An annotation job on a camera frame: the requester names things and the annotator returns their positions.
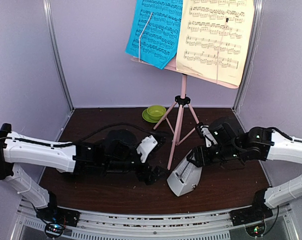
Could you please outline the white metronome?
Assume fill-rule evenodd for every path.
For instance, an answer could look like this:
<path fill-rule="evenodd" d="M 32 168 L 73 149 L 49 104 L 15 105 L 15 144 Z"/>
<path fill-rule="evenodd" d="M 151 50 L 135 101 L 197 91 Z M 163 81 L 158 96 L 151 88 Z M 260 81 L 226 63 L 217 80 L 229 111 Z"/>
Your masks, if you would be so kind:
<path fill-rule="evenodd" d="M 200 182 L 202 167 L 197 167 L 185 157 L 167 179 L 171 191 L 180 197 L 196 189 Z"/>

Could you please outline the pink music stand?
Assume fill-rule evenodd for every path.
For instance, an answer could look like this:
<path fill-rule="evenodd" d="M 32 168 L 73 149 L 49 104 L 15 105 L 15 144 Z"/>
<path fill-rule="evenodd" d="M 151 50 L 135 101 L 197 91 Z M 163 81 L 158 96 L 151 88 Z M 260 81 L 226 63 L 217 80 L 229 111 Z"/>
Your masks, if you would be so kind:
<path fill-rule="evenodd" d="M 181 93 L 180 95 L 177 95 L 175 97 L 175 100 L 173 102 L 173 104 L 169 107 L 169 109 L 167 110 L 167 112 L 164 114 L 164 116 L 158 121 L 158 123 L 153 127 L 153 129 L 157 129 L 159 127 L 159 125 L 165 120 L 172 133 L 173 133 L 173 140 L 172 140 L 172 145 L 171 145 L 171 150 L 170 150 L 170 155 L 169 155 L 169 160 L 168 160 L 168 164 L 167 164 L 167 169 L 170 170 L 171 169 L 171 165 L 172 165 L 172 161 L 173 161 L 173 156 L 174 156 L 174 151 L 175 151 L 175 147 L 180 145 L 183 141 L 185 141 L 194 131 L 195 131 L 195 127 L 185 136 L 180 140 L 180 135 L 181 135 L 181 129 L 182 129 L 182 123 L 183 123 L 183 114 L 184 114 L 184 108 L 187 107 L 194 120 L 195 123 L 198 124 L 199 123 L 199 119 L 194 111 L 193 106 L 191 105 L 191 100 L 190 98 L 187 96 L 186 94 L 186 90 L 187 90 L 187 79 L 189 76 L 191 77 L 195 77 L 207 82 L 213 82 L 217 85 L 229 88 L 229 89 L 237 89 L 238 87 L 236 85 L 232 85 L 230 83 L 226 83 L 223 81 L 219 81 L 216 80 L 215 82 L 213 80 L 209 80 L 209 79 L 205 79 L 204 77 L 198 76 L 196 74 L 193 73 L 187 73 L 184 74 L 181 71 L 177 70 L 176 68 L 176 57 L 174 57 L 164 68 L 165 70 L 170 70 L 173 72 L 178 72 L 181 74 L 182 79 L 181 79 Z M 173 108 L 178 105 L 178 114 L 177 114 L 177 118 L 176 118 L 176 124 L 175 124 L 175 128 L 172 127 L 170 120 L 167 118 L 167 116 L 169 115 L 169 113 L 173 110 Z"/>

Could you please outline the yellow sheet music page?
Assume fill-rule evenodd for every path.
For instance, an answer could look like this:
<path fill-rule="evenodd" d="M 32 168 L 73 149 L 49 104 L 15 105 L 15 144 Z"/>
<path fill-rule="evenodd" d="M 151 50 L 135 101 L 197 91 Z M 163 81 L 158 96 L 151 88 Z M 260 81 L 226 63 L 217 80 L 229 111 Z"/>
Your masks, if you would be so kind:
<path fill-rule="evenodd" d="M 183 1 L 177 71 L 238 88 L 254 17 L 250 1 Z"/>

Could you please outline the blue sheet music page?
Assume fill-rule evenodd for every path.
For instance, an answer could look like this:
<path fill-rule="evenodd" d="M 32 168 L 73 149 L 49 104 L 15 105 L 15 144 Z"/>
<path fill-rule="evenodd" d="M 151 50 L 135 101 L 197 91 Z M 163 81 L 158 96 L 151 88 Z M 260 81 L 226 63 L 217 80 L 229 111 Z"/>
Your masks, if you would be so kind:
<path fill-rule="evenodd" d="M 164 69 L 178 48 L 183 1 L 138 0 L 125 53 Z"/>

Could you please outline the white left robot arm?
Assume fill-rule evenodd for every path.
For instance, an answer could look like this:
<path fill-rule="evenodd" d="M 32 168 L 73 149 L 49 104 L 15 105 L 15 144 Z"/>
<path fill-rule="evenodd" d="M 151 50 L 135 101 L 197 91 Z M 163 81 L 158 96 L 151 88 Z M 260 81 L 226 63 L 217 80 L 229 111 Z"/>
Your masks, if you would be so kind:
<path fill-rule="evenodd" d="M 71 175 L 132 171 L 139 181 L 151 185 L 167 170 L 160 166 L 153 168 L 148 159 L 165 144 L 169 134 L 147 131 L 132 124 L 131 127 L 147 134 L 137 141 L 131 131 L 124 129 L 125 126 L 129 124 L 111 124 L 77 141 L 52 142 L 21 135 L 12 131 L 11 124 L 5 123 L 0 129 L 0 181 L 9 182 L 52 222 L 58 222 L 63 216 L 57 207 L 56 195 L 34 183 L 21 164 L 55 168 L 62 174 Z"/>

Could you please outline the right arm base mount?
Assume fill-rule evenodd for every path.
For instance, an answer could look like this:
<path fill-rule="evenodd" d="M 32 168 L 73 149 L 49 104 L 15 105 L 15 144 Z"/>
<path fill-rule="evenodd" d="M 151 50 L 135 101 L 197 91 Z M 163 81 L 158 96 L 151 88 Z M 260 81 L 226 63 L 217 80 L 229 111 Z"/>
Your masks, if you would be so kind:
<path fill-rule="evenodd" d="M 244 226 L 250 237 L 258 238 L 267 232 L 265 220 L 273 216 L 273 211 L 269 208 L 250 206 L 232 210 L 229 214 L 233 226 Z"/>

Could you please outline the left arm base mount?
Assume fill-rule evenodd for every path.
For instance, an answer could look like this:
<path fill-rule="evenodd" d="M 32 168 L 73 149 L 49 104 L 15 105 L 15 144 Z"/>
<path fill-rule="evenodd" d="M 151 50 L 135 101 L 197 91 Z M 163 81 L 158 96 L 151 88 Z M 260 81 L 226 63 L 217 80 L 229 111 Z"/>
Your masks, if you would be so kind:
<path fill-rule="evenodd" d="M 66 227 L 76 227 L 80 212 L 58 207 L 54 210 L 48 208 L 35 208 L 36 217 L 44 223 L 44 233 L 50 239 L 62 236 Z"/>

